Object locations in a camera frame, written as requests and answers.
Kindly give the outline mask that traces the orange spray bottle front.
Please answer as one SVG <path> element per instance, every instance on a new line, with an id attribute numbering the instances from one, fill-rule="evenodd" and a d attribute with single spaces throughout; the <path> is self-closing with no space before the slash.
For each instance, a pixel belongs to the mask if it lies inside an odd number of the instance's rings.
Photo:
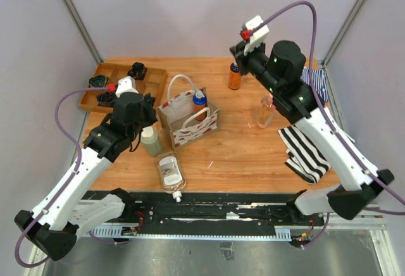
<path id="1" fill-rule="evenodd" d="M 237 90 L 240 88 L 240 84 L 241 84 L 241 75 L 239 73 L 237 63 L 234 61 L 230 65 L 230 72 L 228 76 L 228 87 L 231 90 Z"/>

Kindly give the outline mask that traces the orange spray bottle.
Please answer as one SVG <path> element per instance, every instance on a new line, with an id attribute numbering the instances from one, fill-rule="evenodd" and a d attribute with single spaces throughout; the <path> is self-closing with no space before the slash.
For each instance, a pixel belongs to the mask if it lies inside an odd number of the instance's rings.
<path id="1" fill-rule="evenodd" d="M 241 75 L 239 73 L 237 63 L 234 61 L 230 65 L 230 72 L 228 76 L 228 87 L 231 90 L 237 90 L 240 88 L 240 84 L 241 84 Z"/>
<path id="2" fill-rule="evenodd" d="M 194 105 L 194 113 L 197 113 L 207 107 L 207 97 L 203 90 L 197 89 L 193 98 L 192 102 Z"/>

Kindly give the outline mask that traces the clear bottle pink cap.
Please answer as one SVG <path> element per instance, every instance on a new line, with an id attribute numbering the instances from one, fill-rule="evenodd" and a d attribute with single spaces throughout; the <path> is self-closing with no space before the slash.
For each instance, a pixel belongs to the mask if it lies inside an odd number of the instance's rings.
<path id="1" fill-rule="evenodd" d="M 259 109 L 257 120 L 258 127 L 264 129 L 269 126 L 271 119 L 273 118 L 274 110 L 273 96 L 271 94 L 264 96 L 261 100 L 261 107 Z"/>

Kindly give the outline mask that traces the orange spray bottle back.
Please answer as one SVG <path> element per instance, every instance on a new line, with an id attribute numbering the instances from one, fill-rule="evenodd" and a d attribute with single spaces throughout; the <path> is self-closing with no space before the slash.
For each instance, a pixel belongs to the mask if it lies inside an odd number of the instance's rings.
<path id="1" fill-rule="evenodd" d="M 203 90 L 197 89 L 193 98 L 192 102 L 194 105 L 194 113 L 197 113 L 207 107 L 207 97 Z"/>

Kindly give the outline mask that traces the blue white striped cloth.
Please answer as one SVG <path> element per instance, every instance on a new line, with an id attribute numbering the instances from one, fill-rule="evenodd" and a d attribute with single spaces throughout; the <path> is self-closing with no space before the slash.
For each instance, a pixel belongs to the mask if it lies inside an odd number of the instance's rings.
<path id="1" fill-rule="evenodd" d="M 324 69 L 313 69 L 313 85 L 318 93 L 318 95 L 322 98 L 322 100 L 326 103 L 329 102 L 329 93 L 327 89 L 327 75 Z M 304 67 L 301 74 L 301 80 L 310 85 L 310 76 L 309 76 L 309 68 Z"/>

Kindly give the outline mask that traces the clear bottle white cap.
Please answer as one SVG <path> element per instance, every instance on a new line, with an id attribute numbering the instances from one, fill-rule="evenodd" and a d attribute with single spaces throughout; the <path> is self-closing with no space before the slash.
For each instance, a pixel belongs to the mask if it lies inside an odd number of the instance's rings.
<path id="1" fill-rule="evenodd" d="M 162 190 L 170 194 L 177 203 L 180 203 L 182 191 L 186 186 L 186 179 L 177 153 L 174 151 L 163 153 L 155 157 L 154 161 L 158 169 Z"/>

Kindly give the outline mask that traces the black white striped cloth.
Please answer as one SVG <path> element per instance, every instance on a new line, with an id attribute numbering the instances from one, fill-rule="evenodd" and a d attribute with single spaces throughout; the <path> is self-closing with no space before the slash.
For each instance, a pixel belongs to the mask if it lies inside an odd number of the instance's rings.
<path id="1" fill-rule="evenodd" d="M 287 146 L 285 165 L 308 184 L 317 184 L 332 167 L 313 142 L 295 125 L 278 130 Z"/>

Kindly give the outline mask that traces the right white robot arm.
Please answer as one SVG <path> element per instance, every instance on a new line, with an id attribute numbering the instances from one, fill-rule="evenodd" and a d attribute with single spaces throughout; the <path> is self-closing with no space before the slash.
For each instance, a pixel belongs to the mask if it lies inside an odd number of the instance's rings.
<path id="1" fill-rule="evenodd" d="M 265 44 L 252 51 L 241 41 L 230 48 L 241 75 L 250 73 L 273 95 L 276 110 L 315 145 L 339 176 L 339 185 L 301 191 L 287 208 L 287 219 L 302 225 L 315 213 L 352 220 L 394 180 L 365 158 L 336 125 L 317 92 L 301 80 L 306 57 L 292 41 L 278 41 L 266 56 Z"/>

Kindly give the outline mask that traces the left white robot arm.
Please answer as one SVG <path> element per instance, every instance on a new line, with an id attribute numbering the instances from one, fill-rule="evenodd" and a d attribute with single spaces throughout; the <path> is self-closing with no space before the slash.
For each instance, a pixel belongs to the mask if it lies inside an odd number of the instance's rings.
<path id="1" fill-rule="evenodd" d="M 135 198 L 121 188 L 84 209 L 77 210 L 76 205 L 122 152 L 137 149 L 133 141 L 139 142 L 141 132 L 156 121 L 150 94 L 120 94 L 113 111 L 90 131 L 82 146 L 76 146 L 77 159 L 53 190 L 32 210 L 17 213 L 15 223 L 21 238 L 58 261 L 98 225 L 113 219 L 131 221 L 137 215 Z"/>

